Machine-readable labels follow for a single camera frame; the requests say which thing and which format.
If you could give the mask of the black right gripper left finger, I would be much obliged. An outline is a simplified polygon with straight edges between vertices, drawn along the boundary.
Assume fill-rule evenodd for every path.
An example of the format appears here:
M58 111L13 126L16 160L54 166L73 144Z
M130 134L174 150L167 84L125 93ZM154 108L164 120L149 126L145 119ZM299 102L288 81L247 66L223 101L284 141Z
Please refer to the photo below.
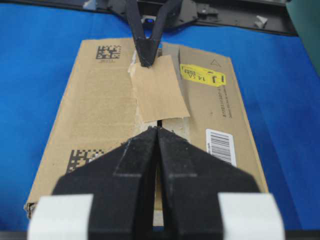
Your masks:
M29 222L29 240L132 240L152 228L158 129L59 178Z

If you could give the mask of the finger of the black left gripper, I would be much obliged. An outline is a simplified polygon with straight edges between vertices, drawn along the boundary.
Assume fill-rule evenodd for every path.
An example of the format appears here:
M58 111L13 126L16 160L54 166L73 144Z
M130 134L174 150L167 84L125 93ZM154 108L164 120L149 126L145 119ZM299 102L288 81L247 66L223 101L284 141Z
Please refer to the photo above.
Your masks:
M160 44L163 30L166 25L167 18L175 16L177 14L177 11L180 8L181 3L181 0L167 0L159 9L152 29L151 36L148 39L150 41L151 46L150 60L148 61L149 67L151 67L155 61L156 53Z
M149 42L144 33L137 1L127 0L125 12L140 64L142 67L150 67Z

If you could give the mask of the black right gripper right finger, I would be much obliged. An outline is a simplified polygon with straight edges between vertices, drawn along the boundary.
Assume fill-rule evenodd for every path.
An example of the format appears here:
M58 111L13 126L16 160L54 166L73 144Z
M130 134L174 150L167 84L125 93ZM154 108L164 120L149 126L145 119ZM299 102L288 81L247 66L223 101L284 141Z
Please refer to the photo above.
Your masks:
M160 128L164 224L175 240L283 240L281 213L254 177Z

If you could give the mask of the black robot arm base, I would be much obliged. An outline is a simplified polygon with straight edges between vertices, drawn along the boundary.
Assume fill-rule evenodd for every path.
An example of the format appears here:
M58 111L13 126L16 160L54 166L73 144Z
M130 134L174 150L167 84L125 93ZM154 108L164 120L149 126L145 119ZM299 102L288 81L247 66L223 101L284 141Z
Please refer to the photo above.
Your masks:
M106 9L111 13L127 20L127 7L125 0L107 0ZM161 8L165 5L165 0L138 0L137 9L142 25L145 28L152 28L156 22ZM195 0L180 0L178 6L168 10L165 14L166 30L178 28L183 25L193 24L199 19L208 16L217 16L218 10L208 3L200 3Z

